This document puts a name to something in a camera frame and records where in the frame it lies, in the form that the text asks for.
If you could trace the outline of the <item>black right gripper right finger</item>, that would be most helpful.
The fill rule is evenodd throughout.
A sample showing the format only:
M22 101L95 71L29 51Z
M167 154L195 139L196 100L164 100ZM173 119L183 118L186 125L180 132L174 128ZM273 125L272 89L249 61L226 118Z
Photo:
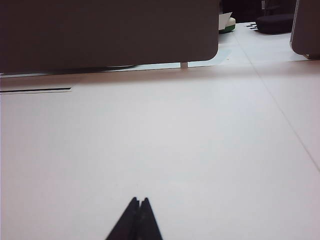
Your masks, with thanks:
M155 215L149 199L146 197L138 210L136 220L137 240L162 240L162 235L158 227Z

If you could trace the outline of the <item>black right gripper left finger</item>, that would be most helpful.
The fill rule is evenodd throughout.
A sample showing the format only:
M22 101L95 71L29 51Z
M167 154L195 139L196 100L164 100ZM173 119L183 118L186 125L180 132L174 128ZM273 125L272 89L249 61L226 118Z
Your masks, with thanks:
M140 202L133 197L128 206L110 231L106 240L133 240L136 230L136 217Z

